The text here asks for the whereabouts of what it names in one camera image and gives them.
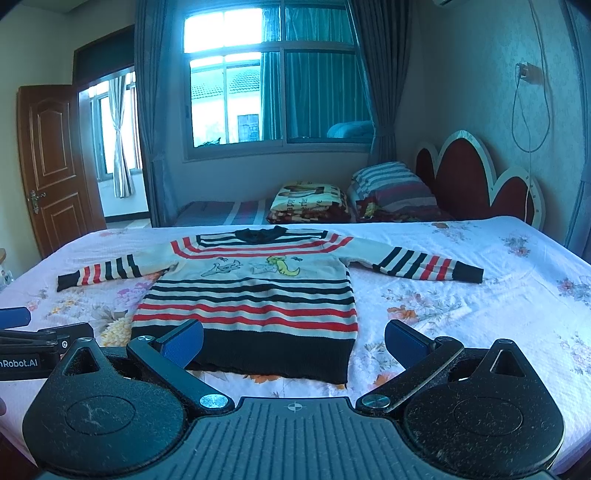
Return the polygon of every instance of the triangular cutout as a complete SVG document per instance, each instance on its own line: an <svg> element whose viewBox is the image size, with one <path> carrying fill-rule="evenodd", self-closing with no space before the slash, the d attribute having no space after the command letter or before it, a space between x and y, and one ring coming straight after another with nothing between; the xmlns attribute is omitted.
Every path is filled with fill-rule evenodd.
<svg viewBox="0 0 591 480"><path fill-rule="evenodd" d="M91 374L99 371L99 365L90 348L80 348L68 363L64 375Z"/></svg>
<svg viewBox="0 0 591 480"><path fill-rule="evenodd" d="M496 357L496 361L491 368L491 372L497 375L509 375L510 377L525 376L511 350L501 350L499 356Z"/></svg>

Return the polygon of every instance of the ceiling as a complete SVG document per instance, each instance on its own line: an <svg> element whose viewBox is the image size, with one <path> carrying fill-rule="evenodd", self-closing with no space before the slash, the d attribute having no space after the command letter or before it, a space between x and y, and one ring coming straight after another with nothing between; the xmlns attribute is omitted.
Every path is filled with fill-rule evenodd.
<svg viewBox="0 0 591 480"><path fill-rule="evenodd" d="M65 14L87 0L22 0L21 5Z"/></svg>

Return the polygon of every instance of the black cuff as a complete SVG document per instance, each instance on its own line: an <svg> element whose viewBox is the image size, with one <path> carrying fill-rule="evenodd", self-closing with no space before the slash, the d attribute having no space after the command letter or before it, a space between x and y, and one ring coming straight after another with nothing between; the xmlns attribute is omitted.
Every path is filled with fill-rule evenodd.
<svg viewBox="0 0 591 480"><path fill-rule="evenodd" d="M456 267L452 272L452 279L467 281L470 283L482 283L484 270L482 268L466 265L462 262L456 262Z"/></svg>
<svg viewBox="0 0 591 480"><path fill-rule="evenodd" d="M68 273L66 275L59 275L57 277L57 291L77 286L78 280L80 280L80 271Z"/></svg>

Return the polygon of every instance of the window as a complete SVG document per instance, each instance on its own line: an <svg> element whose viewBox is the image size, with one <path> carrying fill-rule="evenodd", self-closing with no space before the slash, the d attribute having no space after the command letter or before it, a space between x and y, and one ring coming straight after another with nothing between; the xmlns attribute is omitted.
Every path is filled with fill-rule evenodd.
<svg viewBox="0 0 591 480"><path fill-rule="evenodd" d="M252 4L185 20L191 148L371 142L344 0Z"/></svg>
<svg viewBox="0 0 591 480"><path fill-rule="evenodd" d="M121 138L125 162L132 173L141 171L139 154L139 133L137 115L137 96L135 91L135 72L125 76L126 92L123 109ZM99 180L113 177L115 162L115 127L109 105L109 82L102 82L88 91L92 110L92 129L95 146L95 159Z"/></svg>

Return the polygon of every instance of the black ribbed plate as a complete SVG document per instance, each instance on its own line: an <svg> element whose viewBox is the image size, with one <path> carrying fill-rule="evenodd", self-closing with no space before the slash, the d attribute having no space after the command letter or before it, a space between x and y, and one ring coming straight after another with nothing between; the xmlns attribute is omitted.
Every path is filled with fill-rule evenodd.
<svg viewBox="0 0 591 480"><path fill-rule="evenodd" d="M41 480L57 479L51 474ZM548 472L531 480L550 480ZM454 480L418 458L386 419L347 398L244 398L196 422L184 443L126 480Z"/></svg>

